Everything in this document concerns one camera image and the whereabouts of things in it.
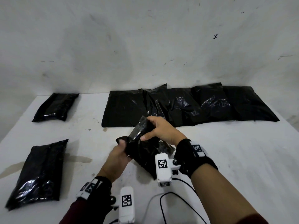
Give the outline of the person's right hand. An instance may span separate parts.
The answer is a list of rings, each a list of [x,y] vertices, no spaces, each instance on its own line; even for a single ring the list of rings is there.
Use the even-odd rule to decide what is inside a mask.
[[[170,145],[177,145],[187,137],[180,132],[178,129],[173,127],[169,122],[167,122],[162,117],[149,116],[147,119],[155,126],[152,131],[156,131],[159,139],[169,143]]]

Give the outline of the person's left hand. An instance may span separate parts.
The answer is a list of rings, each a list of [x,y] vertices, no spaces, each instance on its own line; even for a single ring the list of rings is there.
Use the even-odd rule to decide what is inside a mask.
[[[106,177],[111,183],[115,182],[123,173],[132,159],[125,152],[118,152],[115,146],[100,169],[97,177]]]

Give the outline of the black plastic packet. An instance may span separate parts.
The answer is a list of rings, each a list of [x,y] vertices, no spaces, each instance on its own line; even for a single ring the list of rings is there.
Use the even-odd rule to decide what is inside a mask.
[[[194,126],[207,120],[203,109],[192,97],[191,88],[171,88],[165,94],[168,121],[174,127]]]
[[[32,203],[59,201],[68,141],[31,148],[6,209],[11,211]]]
[[[233,110],[222,83],[194,86],[191,94],[203,112],[202,123],[234,120]]]
[[[238,121],[272,121],[279,118],[250,86],[223,86],[232,107],[232,118]]]
[[[175,148],[158,137],[153,137],[147,141],[140,140],[142,135],[151,132],[154,128],[152,122],[142,116],[130,135],[119,137],[116,142],[119,143],[119,140],[124,140],[126,142],[126,155],[135,160],[156,180],[155,155],[166,153],[170,157]]]
[[[79,96],[78,93],[53,93],[41,104],[32,122],[42,122],[50,120],[66,121],[68,112],[74,101]]]
[[[165,120],[172,124],[173,119],[170,116],[170,100],[167,96],[167,92],[167,84],[163,84],[152,90],[145,89],[143,91],[144,104],[146,107],[146,117],[163,117]]]
[[[142,116],[147,117],[147,95],[145,89],[111,91],[104,111],[103,128],[135,127]]]

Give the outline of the person's left forearm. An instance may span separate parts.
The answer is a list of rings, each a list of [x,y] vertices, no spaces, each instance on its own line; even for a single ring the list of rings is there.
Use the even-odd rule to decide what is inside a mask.
[[[78,198],[69,207],[59,224],[103,224],[112,210],[108,202],[96,202]]]

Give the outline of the person's right forearm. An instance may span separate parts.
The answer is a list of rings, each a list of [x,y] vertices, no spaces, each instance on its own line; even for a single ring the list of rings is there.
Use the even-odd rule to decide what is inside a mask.
[[[268,224],[244,196],[211,165],[201,165],[190,179],[211,224]]]

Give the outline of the white marker block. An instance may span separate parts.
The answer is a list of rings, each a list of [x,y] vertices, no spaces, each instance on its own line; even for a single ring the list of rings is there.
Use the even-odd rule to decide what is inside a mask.
[[[196,154],[196,157],[206,157],[207,156],[207,152],[206,150],[198,143],[195,141],[190,141],[190,144],[193,147],[193,152],[194,154]]]
[[[84,186],[80,189],[80,191],[76,194],[76,198],[88,200],[88,197],[98,185],[98,181],[98,179],[94,178],[92,181],[85,183]]]

